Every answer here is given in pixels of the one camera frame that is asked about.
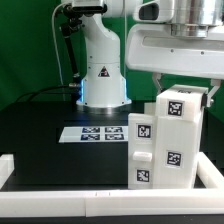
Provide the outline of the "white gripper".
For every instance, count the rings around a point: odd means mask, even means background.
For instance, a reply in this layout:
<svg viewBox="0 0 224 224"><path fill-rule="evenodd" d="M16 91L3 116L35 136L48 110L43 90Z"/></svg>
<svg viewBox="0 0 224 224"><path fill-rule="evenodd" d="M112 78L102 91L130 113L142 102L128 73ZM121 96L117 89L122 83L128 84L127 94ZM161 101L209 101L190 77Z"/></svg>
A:
<svg viewBox="0 0 224 224"><path fill-rule="evenodd" d="M157 94L163 92L163 74L210 78L206 107L224 80L224 26L213 27L206 38L179 38L165 24L137 24L128 34L126 65L152 74Z"/></svg>

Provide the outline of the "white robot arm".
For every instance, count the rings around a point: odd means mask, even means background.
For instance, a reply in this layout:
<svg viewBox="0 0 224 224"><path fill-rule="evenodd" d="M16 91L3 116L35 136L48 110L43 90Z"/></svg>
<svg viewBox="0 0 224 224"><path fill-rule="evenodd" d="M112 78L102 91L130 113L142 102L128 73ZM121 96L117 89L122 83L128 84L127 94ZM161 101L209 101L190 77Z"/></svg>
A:
<svg viewBox="0 0 224 224"><path fill-rule="evenodd" d="M79 105L127 105L120 39L103 18L131 15L126 65L158 74L224 80L224 0L61 0L70 30L84 33L87 74Z"/></svg>

